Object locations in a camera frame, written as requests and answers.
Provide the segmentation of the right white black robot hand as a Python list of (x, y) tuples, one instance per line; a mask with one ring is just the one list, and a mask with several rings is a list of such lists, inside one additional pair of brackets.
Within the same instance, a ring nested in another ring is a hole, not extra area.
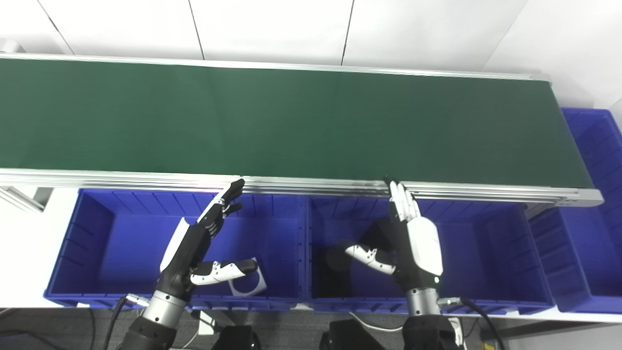
[(388, 248), (345, 242), (344, 253), (360, 263), (391, 275), (403, 292), (437, 288), (444, 272), (437, 226), (424, 217), (413, 194), (395, 178), (384, 178), (389, 189), (387, 217), (374, 228)]

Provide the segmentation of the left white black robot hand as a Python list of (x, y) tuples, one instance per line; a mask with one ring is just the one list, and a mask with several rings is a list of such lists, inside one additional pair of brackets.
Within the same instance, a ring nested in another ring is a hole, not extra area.
[(193, 224), (186, 226), (182, 238), (171, 239), (156, 292), (189, 301), (196, 286), (222, 283), (258, 270), (258, 263), (253, 259), (204, 261), (211, 241), (222, 230), (226, 217), (242, 208), (242, 203), (233, 201), (242, 195), (245, 184), (242, 178), (231, 182), (215, 195)]

